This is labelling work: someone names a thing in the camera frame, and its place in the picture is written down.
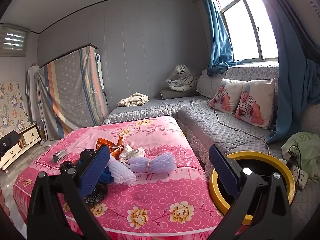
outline stuffed tiger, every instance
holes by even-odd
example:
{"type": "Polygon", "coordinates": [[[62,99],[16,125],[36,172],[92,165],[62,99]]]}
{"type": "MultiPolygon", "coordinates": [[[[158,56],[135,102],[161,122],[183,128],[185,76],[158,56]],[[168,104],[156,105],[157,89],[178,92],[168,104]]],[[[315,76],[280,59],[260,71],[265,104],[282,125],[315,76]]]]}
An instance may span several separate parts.
{"type": "Polygon", "coordinates": [[[167,84],[175,91],[194,90],[197,86],[198,78],[191,74],[185,65],[176,65],[175,69],[166,80],[167,84]]]}

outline yellow ring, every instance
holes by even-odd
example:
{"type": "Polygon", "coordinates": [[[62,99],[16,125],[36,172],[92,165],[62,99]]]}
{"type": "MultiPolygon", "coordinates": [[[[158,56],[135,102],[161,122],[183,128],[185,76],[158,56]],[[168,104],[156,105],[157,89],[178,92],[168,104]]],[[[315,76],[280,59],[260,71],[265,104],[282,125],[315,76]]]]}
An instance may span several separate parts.
{"type": "MultiPolygon", "coordinates": [[[[275,167],[281,173],[281,175],[284,176],[284,180],[287,184],[287,194],[288,194],[289,204],[292,203],[294,192],[295,192],[295,183],[294,183],[293,175],[291,171],[288,169],[288,167],[285,166],[277,158],[272,157],[265,153],[251,152],[251,151],[231,153],[228,155],[228,158],[232,158],[235,160],[243,160],[243,159],[259,160],[259,161],[266,162],[272,165],[273,167],[275,167]]],[[[209,190],[215,206],[217,207],[217,209],[220,210],[222,214],[225,215],[228,212],[230,205],[228,204],[227,201],[225,201],[225,199],[220,193],[220,190],[218,188],[218,174],[214,169],[210,176],[209,190]]],[[[245,215],[242,224],[247,226],[250,225],[252,217],[253,216],[251,215],[245,215]]]]}

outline tile floor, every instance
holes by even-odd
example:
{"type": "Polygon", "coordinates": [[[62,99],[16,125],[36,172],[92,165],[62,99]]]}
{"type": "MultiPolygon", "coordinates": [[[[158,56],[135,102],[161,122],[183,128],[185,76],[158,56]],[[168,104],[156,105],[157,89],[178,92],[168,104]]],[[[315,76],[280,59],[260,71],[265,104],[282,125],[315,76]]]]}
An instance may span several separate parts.
{"type": "Polygon", "coordinates": [[[15,227],[27,238],[27,227],[24,224],[12,196],[12,186],[17,176],[27,168],[40,154],[45,152],[49,147],[41,146],[39,143],[22,154],[14,163],[8,167],[8,173],[0,171],[0,186],[4,195],[5,204],[10,210],[10,218],[13,220],[15,227]]]}

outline power strip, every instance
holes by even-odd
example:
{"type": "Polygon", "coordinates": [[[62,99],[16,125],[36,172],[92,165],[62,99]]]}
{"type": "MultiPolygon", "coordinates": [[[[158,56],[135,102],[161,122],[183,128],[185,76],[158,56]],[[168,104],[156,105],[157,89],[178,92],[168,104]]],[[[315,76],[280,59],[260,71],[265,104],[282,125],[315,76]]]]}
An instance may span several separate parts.
{"type": "MultiPolygon", "coordinates": [[[[287,161],[280,159],[279,161],[281,161],[284,165],[287,165],[287,161]]],[[[293,179],[294,182],[297,183],[298,177],[299,177],[299,168],[297,166],[292,166],[292,168],[290,169],[292,175],[293,175],[293,179]]],[[[308,181],[308,173],[306,173],[303,170],[300,170],[300,177],[299,177],[299,182],[298,182],[298,188],[303,190],[303,188],[306,186],[307,181],[308,181]]]]}

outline white pillow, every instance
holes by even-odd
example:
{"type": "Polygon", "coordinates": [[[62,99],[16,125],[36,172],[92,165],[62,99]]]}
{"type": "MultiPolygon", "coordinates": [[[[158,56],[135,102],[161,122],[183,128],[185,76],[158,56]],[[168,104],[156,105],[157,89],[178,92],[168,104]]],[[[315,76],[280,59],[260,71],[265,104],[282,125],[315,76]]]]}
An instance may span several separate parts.
{"type": "Polygon", "coordinates": [[[275,79],[245,82],[235,117],[268,129],[273,118],[275,83],[275,79]]]}
{"type": "Polygon", "coordinates": [[[216,94],[218,87],[221,83],[221,80],[224,78],[226,73],[227,72],[225,72],[223,74],[219,73],[213,77],[209,77],[207,75],[207,70],[206,69],[203,70],[201,77],[199,77],[199,79],[198,79],[197,92],[200,95],[203,95],[204,97],[207,97],[207,98],[211,97],[212,98],[216,94]]]}
{"type": "Polygon", "coordinates": [[[209,107],[232,114],[240,102],[243,83],[244,81],[223,78],[209,107]]]}

